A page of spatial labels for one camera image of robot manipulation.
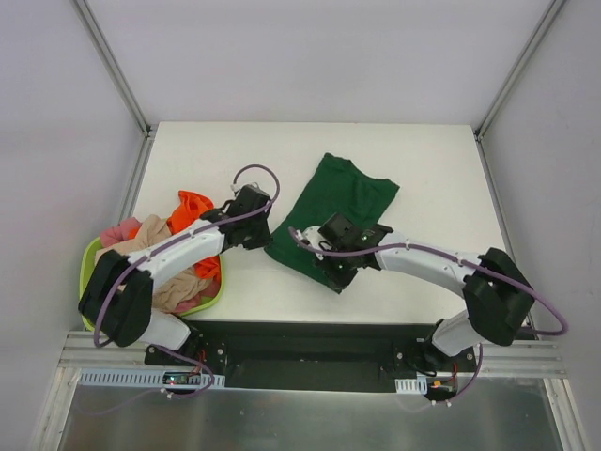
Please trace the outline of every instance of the metal floor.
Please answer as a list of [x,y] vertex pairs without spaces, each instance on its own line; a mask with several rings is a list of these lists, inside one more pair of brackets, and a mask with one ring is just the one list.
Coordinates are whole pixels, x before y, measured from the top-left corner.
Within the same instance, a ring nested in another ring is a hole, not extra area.
[[139,389],[80,386],[67,450],[561,450],[542,381],[481,378],[451,408],[412,412],[421,397],[209,390],[186,400],[150,394],[89,416]]

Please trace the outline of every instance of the black mounting plate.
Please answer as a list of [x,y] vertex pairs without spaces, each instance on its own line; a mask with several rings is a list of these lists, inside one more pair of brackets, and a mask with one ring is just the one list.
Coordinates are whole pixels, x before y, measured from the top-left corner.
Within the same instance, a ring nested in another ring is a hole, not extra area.
[[[415,379],[405,349],[431,324],[331,324],[189,321],[200,331],[206,365],[225,386],[272,390],[394,393],[395,379]],[[156,349],[146,365],[184,365]],[[459,372],[473,372],[473,350],[461,352]],[[451,373],[453,363],[440,372]]]

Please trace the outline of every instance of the orange cloth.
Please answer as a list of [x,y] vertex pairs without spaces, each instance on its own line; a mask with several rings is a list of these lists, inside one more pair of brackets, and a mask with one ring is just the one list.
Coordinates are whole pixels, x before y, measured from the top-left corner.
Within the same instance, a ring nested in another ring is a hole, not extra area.
[[[196,221],[200,216],[213,210],[214,206],[208,197],[193,193],[191,191],[179,191],[179,207],[177,207],[171,217],[167,219],[167,226],[171,234],[175,235]],[[138,233],[140,228],[130,232],[130,240]],[[219,257],[209,257],[194,264],[194,271],[201,279],[215,278],[217,282],[222,282],[222,267],[219,263]]]

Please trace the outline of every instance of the green t-shirt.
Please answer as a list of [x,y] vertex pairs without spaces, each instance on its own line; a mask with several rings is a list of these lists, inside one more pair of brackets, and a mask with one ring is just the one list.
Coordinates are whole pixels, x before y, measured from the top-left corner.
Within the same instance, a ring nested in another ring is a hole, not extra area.
[[328,279],[314,265],[315,255],[300,249],[288,233],[290,226],[304,230],[321,226],[336,212],[353,224],[369,227],[377,223],[398,191],[388,179],[372,179],[351,160],[326,153],[317,170],[284,222],[273,232],[273,242],[265,252],[274,260],[302,272],[320,284]]

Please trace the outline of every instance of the pink cloth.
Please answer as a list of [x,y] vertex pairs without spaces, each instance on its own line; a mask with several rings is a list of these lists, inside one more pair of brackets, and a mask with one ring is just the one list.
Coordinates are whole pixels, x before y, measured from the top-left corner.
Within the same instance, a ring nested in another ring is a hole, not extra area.
[[182,301],[181,303],[179,303],[173,313],[184,313],[188,310],[196,308],[198,305],[201,305],[203,303],[203,298],[212,299],[215,296],[217,296],[221,287],[222,285],[213,279],[210,285],[203,289],[196,296],[191,297],[188,301]]
[[100,244],[102,247],[109,247],[118,242],[127,241],[130,238],[130,232],[135,228],[140,228],[142,223],[135,218],[124,219],[113,227],[109,227],[100,233]]

